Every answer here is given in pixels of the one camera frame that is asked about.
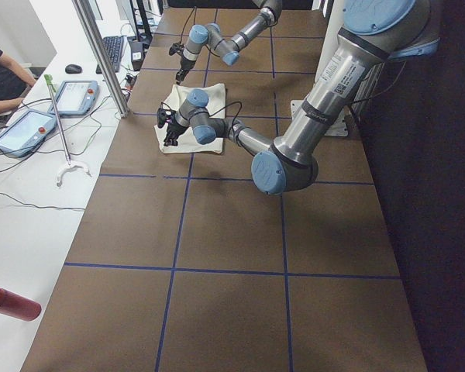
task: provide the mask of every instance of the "barcode sticker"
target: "barcode sticker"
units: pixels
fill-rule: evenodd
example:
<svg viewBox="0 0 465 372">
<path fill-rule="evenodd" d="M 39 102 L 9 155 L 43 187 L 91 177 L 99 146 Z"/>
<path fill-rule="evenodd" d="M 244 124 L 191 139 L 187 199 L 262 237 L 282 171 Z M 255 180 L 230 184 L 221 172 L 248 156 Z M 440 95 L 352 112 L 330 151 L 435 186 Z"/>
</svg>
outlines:
<svg viewBox="0 0 465 372">
<path fill-rule="evenodd" d="M 343 60 L 340 56 L 332 57 L 320 78 L 323 82 L 328 83 L 335 77 L 337 72 L 335 78 L 337 78 L 338 81 L 333 82 L 335 87 L 332 91 L 346 98 L 364 73 L 365 67 L 352 61 L 350 61 L 349 64 L 343 64 L 342 62 Z M 338 71 L 340 65 L 343 65 L 345 69 L 344 74 L 342 74 L 343 71 Z"/>
</svg>

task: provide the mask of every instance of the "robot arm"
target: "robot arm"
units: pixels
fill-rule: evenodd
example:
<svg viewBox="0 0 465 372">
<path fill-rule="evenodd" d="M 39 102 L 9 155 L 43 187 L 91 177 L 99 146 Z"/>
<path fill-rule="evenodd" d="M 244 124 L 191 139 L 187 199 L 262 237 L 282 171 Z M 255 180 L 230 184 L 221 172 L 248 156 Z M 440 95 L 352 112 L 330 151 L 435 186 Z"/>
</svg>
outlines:
<svg viewBox="0 0 465 372">
<path fill-rule="evenodd" d="M 232 66 L 239 58 L 239 52 L 246 48 L 251 40 L 259 36 L 268 27 L 274 26 L 282 12 L 282 0 L 253 0 L 260 8 L 260 13 L 244 26 L 230 40 L 226 40 L 220 33 L 219 25 L 194 25 L 191 28 L 185 45 L 174 43 L 169 54 L 181 56 L 181 69 L 176 73 L 176 84 L 180 84 L 188 72 L 195 66 L 198 55 L 205 45 L 219 55 L 224 63 Z"/>
<path fill-rule="evenodd" d="M 208 96 L 195 89 L 175 115 L 199 143 L 229 138 L 254 156 L 255 185 L 267 194 L 308 187 L 317 177 L 313 151 L 339 112 L 352 102 L 375 65 L 393 58 L 431 54 L 439 41 L 441 3 L 435 0 L 347 0 L 339 47 L 283 136 L 265 138 L 239 120 L 212 119 Z"/>
</svg>

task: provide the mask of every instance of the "person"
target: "person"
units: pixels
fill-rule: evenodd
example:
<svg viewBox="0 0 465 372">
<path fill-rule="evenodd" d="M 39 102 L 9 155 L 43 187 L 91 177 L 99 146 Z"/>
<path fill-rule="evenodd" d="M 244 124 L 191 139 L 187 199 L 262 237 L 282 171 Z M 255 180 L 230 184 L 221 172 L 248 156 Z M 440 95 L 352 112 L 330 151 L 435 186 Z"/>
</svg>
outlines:
<svg viewBox="0 0 465 372">
<path fill-rule="evenodd" d="M 0 114 L 16 109 L 22 102 L 21 94 L 35 82 L 28 71 L 0 50 Z"/>
</svg>

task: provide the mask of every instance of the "red bottle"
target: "red bottle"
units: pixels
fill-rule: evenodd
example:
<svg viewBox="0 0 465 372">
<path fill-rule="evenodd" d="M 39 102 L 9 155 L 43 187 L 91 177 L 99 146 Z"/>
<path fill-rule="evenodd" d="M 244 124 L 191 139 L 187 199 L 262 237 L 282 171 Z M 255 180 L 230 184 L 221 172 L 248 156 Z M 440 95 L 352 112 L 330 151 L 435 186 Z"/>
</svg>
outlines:
<svg viewBox="0 0 465 372">
<path fill-rule="evenodd" d="M 40 313 L 39 303 L 0 288 L 0 314 L 31 321 L 36 319 Z"/>
</svg>

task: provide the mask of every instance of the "white table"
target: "white table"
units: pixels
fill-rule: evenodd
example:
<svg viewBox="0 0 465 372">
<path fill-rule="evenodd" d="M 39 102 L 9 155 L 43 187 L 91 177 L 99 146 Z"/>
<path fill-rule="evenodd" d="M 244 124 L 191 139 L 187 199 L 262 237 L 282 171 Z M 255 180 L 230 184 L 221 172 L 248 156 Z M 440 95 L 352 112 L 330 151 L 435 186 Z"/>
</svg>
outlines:
<svg viewBox="0 0 465 372">
<path fill-rule="evenodd" d="M 98 26 L 102 35 L 119 35 L 122 24 L 123 22 L 108 25 L 100 22 Z M 72 50 L 68 55 L 56 55 L 45 74 L 53 76 L 54 84 L 60 84 L 63 80 L 98 81 L 100 94 L 96 107 L 103 97 L 109 95 L 109 90 L 103 77 L 95 73 L 96 61 L 93 53 L 85 47 L 86 43 L 80 45 L 84 47 Z M 129 61 L 129 47 L 126 43 L 122 65 L 128 67 Z M 81 65 L 83 73 L 65 74 L 64 68 L 67 64 Z M 117 75 L 121 81 L 126 76 L 126 69 L 121 67 Z M 41 77 L 24 102 L 48 97 L 45 80 Z M 49 106 L 50 103 L 46 102 L 35 105 L 34 108 L 46 111 Z M 0 192 L 35 205 L 84 208 L 120 119 L 111 98 L 93 116 L 102 123 L 102 127 L 86 152 L 79 157 L 73 156 L 73 159 L 88 164 L 91 177 L 82 169 L 77 169 L 66 173 L 62 186 L 58 188 L 57 171 L 65 164 L 64 152 L 35 153 L 24 163 L 0 174 Z M 72 153 L 81 152 L 88 138 L 99 127 L 90 118 L 73 127 L 78 121 L 79 119 L 63 120 L 67 145 Z M 45 142 L 39 151 L 61 149 L 60 137 L 55 136 Z M 17 159 L 0 156 L 0 170 L 17 162 Z M 41 316 L 32 322 L 0 314 L 0 372 L 21 369 L 82 215 L 83 212 L 70 210 L 25 207 L 0 195 L 0 287 L 38 301 L 43 307 Z"/>
</svg>

